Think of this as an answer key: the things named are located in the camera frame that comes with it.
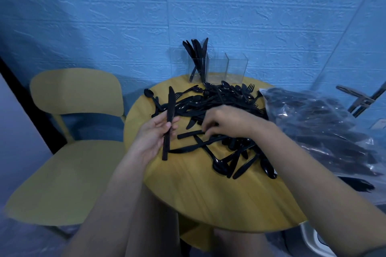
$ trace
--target leg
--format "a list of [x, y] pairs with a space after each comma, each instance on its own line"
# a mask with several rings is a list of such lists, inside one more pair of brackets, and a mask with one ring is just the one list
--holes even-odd
[[217, 246], [214, 256], [273, 257], [264, 234], [236, 233], [214, 230]]
[[125, 257], [180, 257], [177, 212], [142, 185]]

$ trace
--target plastic bag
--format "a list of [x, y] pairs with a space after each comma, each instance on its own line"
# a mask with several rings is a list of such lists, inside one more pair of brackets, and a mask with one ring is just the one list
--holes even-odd
[[374, 204], [386, 203], [386, 151], [356, 127], [339, 101], [312, 91], [275, 87], [260, 92], [269, 120], [288, 137], [335, 175], [370, 182], [375, 189], [364, 196]]

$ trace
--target yellow chair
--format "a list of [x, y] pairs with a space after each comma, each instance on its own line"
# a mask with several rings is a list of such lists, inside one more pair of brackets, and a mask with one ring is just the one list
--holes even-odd
[[60, 115], [104, 113], [124, 121], [119, 81], [104, 71], [69, 68], [36, 75], [30, 89], [36, 106], [53, 115], [67, 144], [17, 188], [5, 212], [10, 218], [38, 225], [82, 223], [123, 158], [125, 147], [118, 141], [74, 141]]

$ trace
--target chair seat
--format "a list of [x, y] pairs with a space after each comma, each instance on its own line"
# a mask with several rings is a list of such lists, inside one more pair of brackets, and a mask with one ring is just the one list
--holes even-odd
[[82, 223], [122, 160], [122, 142], [66, 144], [11, 195], [6, 214], [37, 225]]

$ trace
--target right hand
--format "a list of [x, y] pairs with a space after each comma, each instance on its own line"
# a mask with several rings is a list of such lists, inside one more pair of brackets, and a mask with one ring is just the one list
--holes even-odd
[[265, 126], [268, 123], [267, 120], [242, 109], [222, 105], [206, 112], [201, 127], [206, 137], [223, 134], [232, 138], [250, 138], [253, 128], [259, 125]]

